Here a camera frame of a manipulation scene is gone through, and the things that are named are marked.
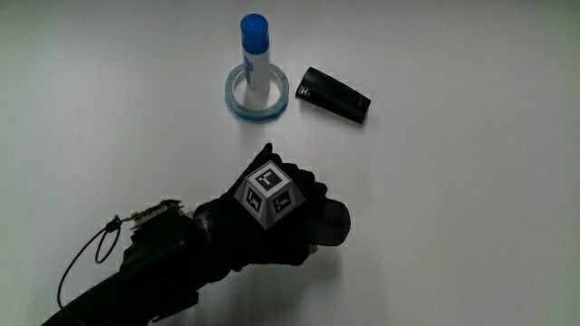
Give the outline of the person's right hand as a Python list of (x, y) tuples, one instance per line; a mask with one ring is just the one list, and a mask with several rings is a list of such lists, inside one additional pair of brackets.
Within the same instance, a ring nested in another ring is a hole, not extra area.
[[(242, 181), (265, 163), (272, 161), (298, 186), (305, 202), (269, 230), (265, 230), (234, 198)], [(285, 163), (273, 151), (273, 145), (265, 144), (234, 185), (221, 197), (198, 207), (203, 215), (202, 228), (208, 243), (194, 263), (211, 283), (225, 278), (230, 272), (238, 272), (249, 264), (287, 264), (299, 266), (317, 246), (289, 234), (289, 224), (302, 218), (314, 216), (324, 205), (327, 185), (315, 180), (312, 172)]]

